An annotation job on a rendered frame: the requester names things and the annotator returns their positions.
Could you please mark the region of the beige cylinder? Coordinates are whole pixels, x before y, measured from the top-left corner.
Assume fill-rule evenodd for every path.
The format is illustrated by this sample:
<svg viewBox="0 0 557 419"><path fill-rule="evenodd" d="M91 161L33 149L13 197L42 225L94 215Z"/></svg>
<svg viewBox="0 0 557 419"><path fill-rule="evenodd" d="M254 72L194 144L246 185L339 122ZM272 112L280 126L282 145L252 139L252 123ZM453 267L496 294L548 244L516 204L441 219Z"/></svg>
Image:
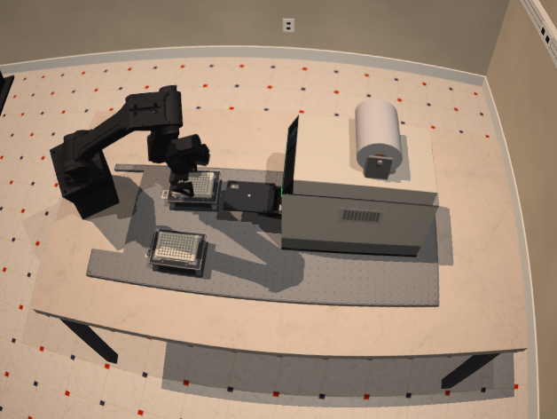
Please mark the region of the beige cylinder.
<svg viewBox="0 0 557 419"><path fill-rule="evenodd" d="M403 161L396 108L383 99L367 99L355 110L357 163L366 169L368 155L393 158L390 171Z"/></svg>

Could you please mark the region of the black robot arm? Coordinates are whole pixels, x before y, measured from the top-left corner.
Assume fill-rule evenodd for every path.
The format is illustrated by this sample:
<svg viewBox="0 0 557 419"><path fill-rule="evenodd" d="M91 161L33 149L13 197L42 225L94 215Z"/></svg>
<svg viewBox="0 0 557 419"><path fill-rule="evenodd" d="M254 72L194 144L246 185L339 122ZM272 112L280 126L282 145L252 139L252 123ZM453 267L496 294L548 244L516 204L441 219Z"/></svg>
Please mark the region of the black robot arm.
<svg viewBox="0 0 557 419"><path fill-rule="evenodd" d="M199 135L178 138L179 128L183 127L183 114L181 92L175 85L161 87L156 92L130 94L125 101L116 114L90 132L77 130L64 137L61 160L65 183L87 182L90 160L94 155L132 130L151 132L151 136L147 135L149 162L172 163L180 156L172 164L178 175L189 173L191 164L207 167L209 149L206 144L201 144Z"/></svg>

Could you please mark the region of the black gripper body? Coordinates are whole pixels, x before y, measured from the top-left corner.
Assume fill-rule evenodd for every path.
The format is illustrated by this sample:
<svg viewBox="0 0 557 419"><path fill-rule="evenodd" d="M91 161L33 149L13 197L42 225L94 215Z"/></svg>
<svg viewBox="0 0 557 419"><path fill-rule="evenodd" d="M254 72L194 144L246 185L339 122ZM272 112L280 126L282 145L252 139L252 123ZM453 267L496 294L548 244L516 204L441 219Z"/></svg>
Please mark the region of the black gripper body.
<svg viewBox="0 0 557 419"><path fill-rule="evenodd" d="M176 170L173 168L172 164L176 163L180 159L180 156L172 163L167 163L169 168L171 169L170 176L169 176L169 183L171 184L171 190L177 190L184 188L185 181L188 181L189 173L178 175ZM193 171L194 164L191 164L190 171ZM183 180L184 182L178 183L178 181Z"/></svg>

